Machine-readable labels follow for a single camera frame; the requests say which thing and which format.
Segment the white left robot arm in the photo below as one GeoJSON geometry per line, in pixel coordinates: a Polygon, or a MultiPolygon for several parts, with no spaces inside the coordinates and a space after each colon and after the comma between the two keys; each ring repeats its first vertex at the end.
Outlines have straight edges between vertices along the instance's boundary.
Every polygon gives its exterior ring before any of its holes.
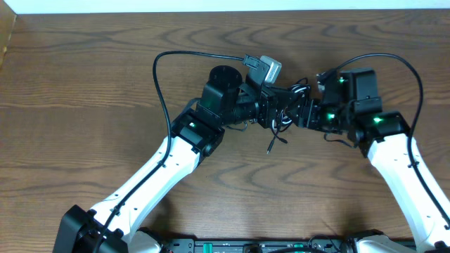
{"type": "Polygon", "coordinates": [[[274,86],[274,77],[250,70],[213,68],[195,109],[171,124],[157,152],[124,185],[89,211],[75,205],[63,216],[54,252],[160,252],[162,245],[140,231],[143,220],[182,178],[209,157],[224,127],[249,119],[269,127],[297,94],[274,86]]]}

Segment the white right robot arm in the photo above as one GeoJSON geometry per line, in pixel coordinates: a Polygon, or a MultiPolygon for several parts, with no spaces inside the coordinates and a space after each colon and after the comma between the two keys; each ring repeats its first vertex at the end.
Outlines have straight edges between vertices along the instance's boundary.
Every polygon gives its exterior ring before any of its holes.
{"type": "Polygon", "coordinates": [[[318,76],[322,98],[303,86],[285,113],[302,128],[346,134],[385,180],[404,214],[415,252],[449,251],[449,199],[427,168],[412,130],[397,111],[383,111],[375,71],[331,70],[318,76]]]}

